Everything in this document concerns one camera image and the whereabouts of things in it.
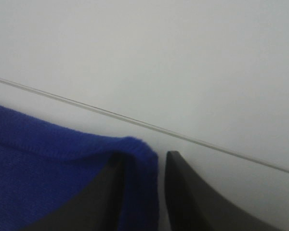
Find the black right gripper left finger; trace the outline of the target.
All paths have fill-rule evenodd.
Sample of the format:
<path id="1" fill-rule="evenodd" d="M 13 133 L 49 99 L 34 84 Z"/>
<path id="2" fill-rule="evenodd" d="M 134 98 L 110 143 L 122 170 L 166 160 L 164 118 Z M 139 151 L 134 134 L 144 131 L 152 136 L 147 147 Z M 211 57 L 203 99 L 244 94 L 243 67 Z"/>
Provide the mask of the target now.
<path id="1" fill-rule="evenodd" d="M 124 161 L 113 154 L 106 166 L 76 196 L 26 231 L 116 231 L 124 193 Z"/>

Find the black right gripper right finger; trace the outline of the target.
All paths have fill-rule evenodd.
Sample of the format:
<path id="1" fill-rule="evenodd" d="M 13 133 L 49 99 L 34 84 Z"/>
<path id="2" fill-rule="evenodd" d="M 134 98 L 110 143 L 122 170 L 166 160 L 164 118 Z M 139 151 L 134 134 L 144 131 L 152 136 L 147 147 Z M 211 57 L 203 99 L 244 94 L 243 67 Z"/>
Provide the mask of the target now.
<path id="1" fill-rule="evenodd" d="M 276 231 L 207 184 L 178 151 L 168 151 L 164 191 L 173 231 Z"/>

